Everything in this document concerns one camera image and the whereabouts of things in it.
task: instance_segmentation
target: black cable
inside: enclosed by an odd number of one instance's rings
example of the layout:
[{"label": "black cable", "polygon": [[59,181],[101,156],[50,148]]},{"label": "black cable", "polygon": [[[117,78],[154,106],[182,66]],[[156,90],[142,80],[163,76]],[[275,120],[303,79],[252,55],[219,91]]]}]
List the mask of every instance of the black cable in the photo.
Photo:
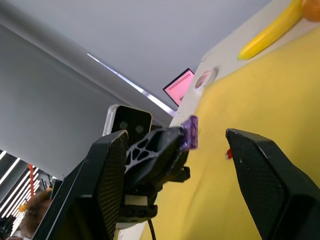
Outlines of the black cable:
[{"label": "black cable", "polygon": [[155,234],[154,225],[152,224],[151,219],[148,220],[148,224],[149,224],[149,227],[150,227],[150,232],[151,232],[152,240],[157,240],[157,239],[156,239],[156,234]]}]

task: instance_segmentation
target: yellow tablecloth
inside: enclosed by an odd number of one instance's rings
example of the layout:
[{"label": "yellow tablecloth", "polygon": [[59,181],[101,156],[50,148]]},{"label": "yellow tablecloth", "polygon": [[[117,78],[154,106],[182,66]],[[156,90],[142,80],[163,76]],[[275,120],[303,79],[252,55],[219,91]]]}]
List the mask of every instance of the yellow tablecloth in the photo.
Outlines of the yellow tablecloth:
[{"label": "yellow tablecloth", "polygon": [[[208,86],[195,114],[200,134],[187,161],[191,179],[160,193],[157,239],[261,239],[234,163],[225,160],[225,132],[274,140],[320,186],[320,28]],[[141,239],[151,239],[148,225]]]}]

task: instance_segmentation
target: ceiling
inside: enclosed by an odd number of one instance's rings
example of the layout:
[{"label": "ceiling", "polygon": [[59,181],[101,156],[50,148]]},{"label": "ceiling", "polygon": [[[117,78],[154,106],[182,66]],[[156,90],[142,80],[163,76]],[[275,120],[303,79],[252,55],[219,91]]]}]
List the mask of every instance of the ceiling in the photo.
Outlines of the ceiling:
[{"label": "ceiling", "polygon": [[6,0],[169,106],[162,88],[271,0]]}]

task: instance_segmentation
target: yellow banana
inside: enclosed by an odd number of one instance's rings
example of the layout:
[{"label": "yellow banana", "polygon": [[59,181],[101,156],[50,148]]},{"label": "yellow banana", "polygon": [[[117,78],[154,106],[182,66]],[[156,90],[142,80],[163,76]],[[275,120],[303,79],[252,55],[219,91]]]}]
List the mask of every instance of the yellow banana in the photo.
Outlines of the yellow banana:
[{"label": "yellow banana", "polygon": [[250,59],[273,44],[302,18],[302,9],[302,0],[292,0],[274,22],[244,46],[238,55],[238,59]]}]

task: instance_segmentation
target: purple package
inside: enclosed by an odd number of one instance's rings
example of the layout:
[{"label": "purple package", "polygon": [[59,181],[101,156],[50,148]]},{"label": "purple package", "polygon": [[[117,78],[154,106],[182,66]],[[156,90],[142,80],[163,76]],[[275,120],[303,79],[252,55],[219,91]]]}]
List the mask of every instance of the purple package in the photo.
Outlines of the purple package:
[{"label": "purple package", "polygon": [[190,116],[190,118],[181,124],[184,131],[184,139],[181,149],[189,151],[198,147],[198,117]]}]

